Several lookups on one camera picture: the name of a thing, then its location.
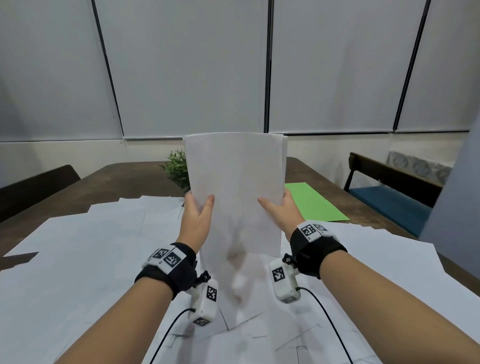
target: potted plant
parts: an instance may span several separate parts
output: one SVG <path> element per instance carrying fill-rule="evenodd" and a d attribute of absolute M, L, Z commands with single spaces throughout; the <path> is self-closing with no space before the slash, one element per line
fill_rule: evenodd
<path fill-rule="evenodd" d="M 168 161 L 161 164 L 162 168 L 167 172 L 169 180 L 174 182 L 184 192 L 190 190 L 190 180 L 188 179 L 187 159 L 183 150 L 170 152 Z"/>

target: green paper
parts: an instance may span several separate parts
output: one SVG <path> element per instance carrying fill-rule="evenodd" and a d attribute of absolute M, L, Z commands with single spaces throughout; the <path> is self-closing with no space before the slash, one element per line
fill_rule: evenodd
<path fill-rule="evenodd" d="M 292 192 L 293 200 L 305 220 L 350 220 L 306 182 L 286 183 L 285 187 Z"/>

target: wooden chair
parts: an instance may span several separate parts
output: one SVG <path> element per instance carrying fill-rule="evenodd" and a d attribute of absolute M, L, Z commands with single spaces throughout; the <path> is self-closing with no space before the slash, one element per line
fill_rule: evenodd
<path fill-rule="evenodd" d="M 344 190 L 419 237 L 442 186 L 357 153 L 350 153 L 348 165 L 350 174 Z M 355 171 L 377 180 L 384 186 L 350 189 Z"/>
<path fill-rule="evenodd" d="M 0 189 L 0 222 L 80 180 L 71 165 L 49 170 Z"/>

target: black wrist strap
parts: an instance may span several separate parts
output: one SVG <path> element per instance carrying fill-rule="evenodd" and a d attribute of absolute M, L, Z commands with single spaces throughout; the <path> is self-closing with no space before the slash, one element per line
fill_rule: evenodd
<path fill-rule="evenodd" d="M 173 298 L 181 291 L 193 287 L 197 279 L 196 254 L 183 243 L 173 243 L 159 248 L 147 259 L 135 282 L 142 277 L 165 282 L 173 292 Z"/>
<path fill-rule="evenodd" d="M 290 238 L 292 257 L 300 273 L 320 279 L 320 265 L 325 257 L 346 248 L 317 221 L 299 225 Z"/>

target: forearm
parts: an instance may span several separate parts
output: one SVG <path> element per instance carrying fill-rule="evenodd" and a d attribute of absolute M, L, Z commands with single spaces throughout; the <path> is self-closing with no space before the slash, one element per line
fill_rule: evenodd
<path fill-rule="evenodd" d="M 384 364 L 479 362 L 479 344 L 348 253 L 328 255 L 320 276 Z"/>
<path fill-rule="evenodd" d="M 164 282 L 139 279 L 56 363 L 141 363 L 172 297 Z"/>

